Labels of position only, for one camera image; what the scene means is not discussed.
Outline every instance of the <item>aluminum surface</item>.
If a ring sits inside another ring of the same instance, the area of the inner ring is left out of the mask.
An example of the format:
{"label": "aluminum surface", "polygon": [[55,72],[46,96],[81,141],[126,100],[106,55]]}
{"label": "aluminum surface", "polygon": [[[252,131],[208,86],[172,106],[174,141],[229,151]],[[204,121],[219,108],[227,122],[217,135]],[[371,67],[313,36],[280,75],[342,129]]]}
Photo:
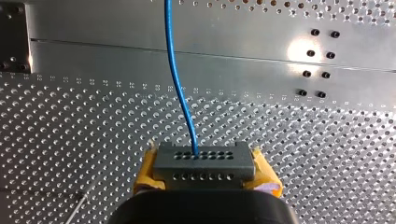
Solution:
{"label": "aluminum surface", "polygon": [[[0,218],[65,222],[97,181],[73,222],[106,223],[132,196],[149,139],[190,140],[162,1],[28,2],[42,40],[35,74],[0,77]],[[259,146],[303,223],[395,223],[394,2],[182,2],[177,61],[200,144]],[[311,47],[335,59],[308,58]]]}
{"label": "aluminum surface", "polygon": [[[393,1],[173,2],[177,51],[396,69]],[[163,1],[43,0],[29,12],[32,38],[165,49]],[[310,34],[314,28],[319,36]]]}

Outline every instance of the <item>bolt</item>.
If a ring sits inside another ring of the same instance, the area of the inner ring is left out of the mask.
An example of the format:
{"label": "bolt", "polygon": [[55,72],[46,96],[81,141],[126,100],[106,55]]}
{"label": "bolt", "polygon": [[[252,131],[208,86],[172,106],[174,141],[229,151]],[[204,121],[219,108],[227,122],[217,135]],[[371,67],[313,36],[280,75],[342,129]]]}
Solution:
{"label": "bolt", "polygon": [[322,73],[322,77],[329,78],[330,77],[330,73],[324,72],[324,73]]}
{"label": "bolt", "polygon": [[0,69],[8,69],[9,64],[8,63],[0,63]]}
{"label": "bolt", "polygon": [[338,37],[340,37],[340,32],[338,32],[338,31],[333,31],[333,32],[330,34],[330,36],[331,36],[332,38],[338,38]]}
{"label": "bolt", "polygon": [[311,49],[311,50],[306,52],[306,55],[308,55],[309,57],[314,57],[315,56],[315,52]]}
{"label": "bolt", "polygon": [[328,52],[328,53],[326,54],[326,57],[327,57],[328,59],[333,59],[333,58],[335,58],[335,54],[334,54],[333,52]]}
{"label": "bolt", "polygon": [[317,93],[317,96],[318,96],[319,98],[325,98],[325,97],[326,97],[326,92],[324,92],[324,91],[319,91],[319,92]]}
{"label": "bolt", "polygon": [[301,96],[306,96],[307,92],[305,90],[299,90],[297,92],[297,94],[301,95]]}
{"label": "bolt", "polygon": [[313,29],[313,30],[311,31],[311,35],[317,36],[317,35],[319,35],[319,34],[320,34],[320,30],[318,30],[318,29]]}
{"label": "bolt", "polygon": [[22,71],[27,70],[29,68],[29,65],[21,63],[18,65],[18,68]]}
{"label": "bolt", "polygon": [[310,71],[303,71],[303,77],[311,77],[311,72]]}

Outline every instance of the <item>blue cable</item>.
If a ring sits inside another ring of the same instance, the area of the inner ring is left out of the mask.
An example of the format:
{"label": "blue cable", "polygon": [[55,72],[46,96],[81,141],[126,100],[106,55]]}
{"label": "blue cable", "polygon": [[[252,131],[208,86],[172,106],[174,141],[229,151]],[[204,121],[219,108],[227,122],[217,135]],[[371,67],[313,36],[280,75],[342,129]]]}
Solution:
{"label": "blue cable", "polygon": [[174,80],[175,89],[178,100],[180,101],[181,109],[183,110],[184,118],[189,127],[192,153],[198,155],[198,141],[195,134],[194,124],[192,122],[189,107],[184,98],[183,90],[181,89],[180,80],[178,79],[177,64],[175,58],[175,49],[173,43],[173,27],[172,27],[172,0],[165,0],[165,32],[166,32],[166,47],[168,49],[169,66],[171,67],[172,78]]}

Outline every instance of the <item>black screw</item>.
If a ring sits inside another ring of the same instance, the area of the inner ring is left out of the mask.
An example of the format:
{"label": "black screw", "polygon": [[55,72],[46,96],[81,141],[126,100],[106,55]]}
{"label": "black screw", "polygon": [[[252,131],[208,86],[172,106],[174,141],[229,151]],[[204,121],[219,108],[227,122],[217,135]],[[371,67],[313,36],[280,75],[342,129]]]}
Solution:
{"label": "black screw", "polygon": [[303,71],[303,77],[311,77],[311,72],[310,71]]}
{"label": "black screw", "polygon": [[333,59],[333,58],[335,58],[335,54],[334,54],[333,52],[328,52],[328,53],[326,54],[326,57],[327,57],[328,59]]}
{"label": "black screw", "polygon": [[311,35],[317,36],[317,35],[319,35],[319,34],[320,34],[320,30],[318,30],[318,29],[313,29],[313,30],[311,31]]}
{"label": "black screw", "polygon": [[22,7],[14,7],[14,12],[16,14],[22,14],[23,13],[23,8]]}
{"label": "black screw", "polygon": [[317,97],[325,98],[325,97],[326,97],[326,92],[324,92],[324,91],[318,91]]}
{"label": "black screw", "polygon": [[338,32],[338,31],[333,31],[333,32],[330,34],[330,36],[331,36],[332,38],[338,38],[338,37],[340,37],[340,32]]}
{"label": "black screw", "polygon": [[311,50],[306,52],[306,55],[308,55],[309,57],[314,57],[315,56],[315,52],[311,49]]}
{"label": "black screw", "polygon": [[27,70],[28,68],[29,68],[29,65],[27,65],[27,64],[24,64],[24,63],[21,63],[21,64],[19,64],[18,65],[18,68],[20,69],[20,70]]}
{"label": "black screw", "polygon": [[8,69],[9,64],[8,63],[0,63],[0,69]]}
{"label": "black screw", "polygon": [[297,92],[297,94],[301,95],[301,96],[306,96],[307,92],[305,90],[299,90]]}
{"label": "black screw", "polygon": [[324,72],[324,73],[322,73],[322,77],[329,78],[330,77],[330,73]]}

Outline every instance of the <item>perforated metal panel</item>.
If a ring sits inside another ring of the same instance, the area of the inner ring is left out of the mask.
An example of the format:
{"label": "perforated metal panel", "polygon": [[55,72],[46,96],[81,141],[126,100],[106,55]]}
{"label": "perforated metal panel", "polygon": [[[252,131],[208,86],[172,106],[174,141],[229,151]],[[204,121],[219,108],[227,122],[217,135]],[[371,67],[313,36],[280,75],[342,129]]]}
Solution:
{"label": "perforated metal panel", "polygon": [[[302,223],[394,223],[393,5],[175,1],[200,144],[259,146]],[[73,222],[106,223],[132,196],[149,139],[190,141],[163,51],[163,2],[28,6],[35,73],[0,75],[2,223],[65,222],[92,182]]]}

